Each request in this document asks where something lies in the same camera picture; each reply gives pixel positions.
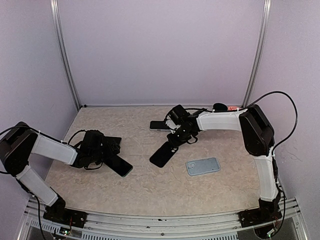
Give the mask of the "black phone case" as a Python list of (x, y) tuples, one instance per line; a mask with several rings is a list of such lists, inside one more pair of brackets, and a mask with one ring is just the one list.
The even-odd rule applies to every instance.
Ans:
[(178, 147), (174, 147), (170, 142), (166, 141), (150, 158), (149, 161), (157, 166), (163, 168), (167, 162), (178, 151)]

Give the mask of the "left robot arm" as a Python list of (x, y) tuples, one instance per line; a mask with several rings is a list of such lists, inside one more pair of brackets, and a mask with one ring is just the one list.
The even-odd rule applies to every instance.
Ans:
[(70, 211), (38, 173), (35, 162), (48, 160), (89, 171), (90, 165), (101, 165), (120, 152), (120, 137), (106, 136), (95, 129), (82, 133), (83, 138), (74, 145), (36, 130), (23, 121), (0, 133), (0, 160), (5, 174), (11, 175), (27, 192), (51, 207), (50, 214), (61, 223), (70, 218)]

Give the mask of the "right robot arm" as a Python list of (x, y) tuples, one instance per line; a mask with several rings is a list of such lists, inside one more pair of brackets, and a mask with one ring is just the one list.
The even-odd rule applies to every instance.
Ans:
[(244, 147), (253, 157), (258, 172), (259, 203), (263, 205), (257, 208), (255, 216), (260, 222), (266, 222), (275, 214), (273, 204), (280, 199), (272, 153), (275, 131), (257, 104), (243, 109), (229, 109), (223, 103), (215, 103), (211, 110), (201, 108), (193, 113), (179, 104), (167, 113), (164, 123), (171, 131), (167, 138), (173, 148), (190, 143), (191, 139), (196, 140), (198, 134), (204, 131), (241, 132)]

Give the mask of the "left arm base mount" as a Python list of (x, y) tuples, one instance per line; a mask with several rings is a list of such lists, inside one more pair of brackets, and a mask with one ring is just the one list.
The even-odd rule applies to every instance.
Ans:
[(45, 206), (43, 218), (54, 223), (83, 229), (87, 215), (84, 211), (65, 208), (63, 204), (55, 203), (52, 206)]

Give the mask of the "green edged smartphone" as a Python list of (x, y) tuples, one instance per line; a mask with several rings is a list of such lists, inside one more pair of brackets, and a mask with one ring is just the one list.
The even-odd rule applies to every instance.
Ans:
[(105, 158), (103, 160), (103, 163), (106, 164), (110, 169), (112, 169), (122, 178), (126, 177), (128, 173), (133, 169), (133, 166), (130, 163), (128, 163), (118, 155)]

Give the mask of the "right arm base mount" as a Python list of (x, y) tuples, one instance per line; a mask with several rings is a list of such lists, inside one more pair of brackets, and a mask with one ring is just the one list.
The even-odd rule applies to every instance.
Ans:
[(282, 217), (279, 200), (265, 201), (259, 199), (258, 203), (259, 207), (246, 209), (238, 213), (242, 228), (268, 223)]

